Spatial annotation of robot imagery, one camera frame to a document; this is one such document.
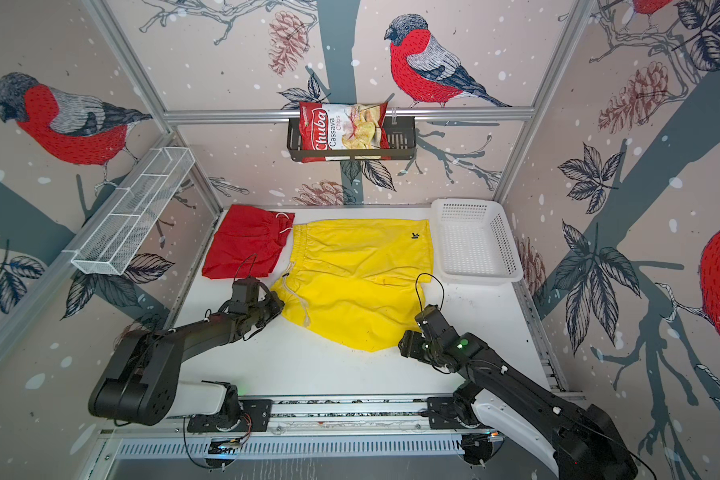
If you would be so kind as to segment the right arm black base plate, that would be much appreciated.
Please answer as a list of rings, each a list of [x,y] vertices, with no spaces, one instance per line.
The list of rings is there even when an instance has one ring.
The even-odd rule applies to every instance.
[[[474,413],[468,413],[464,403],[452,396],[428,397],[420,415],[428,419],[432,430],[494,430],[493,426],[481,423]]]

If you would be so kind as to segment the yellow shorts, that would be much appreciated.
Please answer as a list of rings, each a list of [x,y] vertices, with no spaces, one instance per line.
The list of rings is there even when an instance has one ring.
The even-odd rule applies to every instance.
[[[351,349],[395,347],[434,266],[426,220],[338,219],[296,225],[289,264],[273,290],[289,322]]]

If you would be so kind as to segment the white plastic basket tray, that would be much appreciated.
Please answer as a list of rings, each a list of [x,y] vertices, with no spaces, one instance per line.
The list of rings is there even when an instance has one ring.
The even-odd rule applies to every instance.
[[[507,217],[494,201],[438,199],[430,227],[435,275],[450,283],[499,286],[523,278]]]

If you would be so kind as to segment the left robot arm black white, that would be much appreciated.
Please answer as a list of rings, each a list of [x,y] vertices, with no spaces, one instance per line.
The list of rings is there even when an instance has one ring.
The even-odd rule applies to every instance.
[[[153,426],[177,401],[182,364],[216,347],[246,341],[279,316],[285,303],[255,277],[233,282],[232,296],[198,322],[126,333],[89,401],[91,415]]]

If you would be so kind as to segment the red shorts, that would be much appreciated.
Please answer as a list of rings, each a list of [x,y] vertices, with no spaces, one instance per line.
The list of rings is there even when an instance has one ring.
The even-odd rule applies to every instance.
[[[231,206],[205,257],[201,273],[212,280],[268,277],[275,269],[295,214]]]

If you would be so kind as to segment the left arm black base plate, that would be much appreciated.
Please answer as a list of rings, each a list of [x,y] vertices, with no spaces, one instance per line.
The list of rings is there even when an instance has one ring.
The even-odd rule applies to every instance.
[[[264,432],[271,410],[272,401],[268,399],[238,400],[236,404],[223,405],[218,413],[192,416],[186,430],[192,434]]]

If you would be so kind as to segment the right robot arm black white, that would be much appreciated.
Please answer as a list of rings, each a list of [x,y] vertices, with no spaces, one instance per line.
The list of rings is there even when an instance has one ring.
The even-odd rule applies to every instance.
[[[457,423],[499,431],[559,479],[634,479],[638,467],[612,418],[594,404],[582,408],[537,384],[485,341],[460,335],[441,310],[417,314],[415,330],[398,344],[402,356],[457,374]]]

